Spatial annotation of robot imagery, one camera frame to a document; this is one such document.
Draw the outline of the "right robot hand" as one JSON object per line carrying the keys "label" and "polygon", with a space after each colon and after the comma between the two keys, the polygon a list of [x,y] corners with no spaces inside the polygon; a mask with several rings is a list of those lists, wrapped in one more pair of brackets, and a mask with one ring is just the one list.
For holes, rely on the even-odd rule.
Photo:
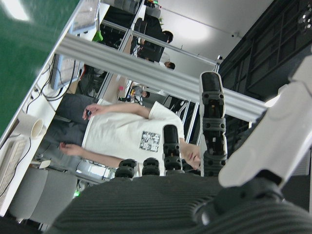
{"label": "right robot hand", "polygon": [[56,218],[50,234],[309,234],[312,217],[281,188],[312,144],[312,58],[296,65],[276,103],[225,165],[214,163],[224,134],[221,80],[200,77],[201,175],[114,178],[86,189]]}

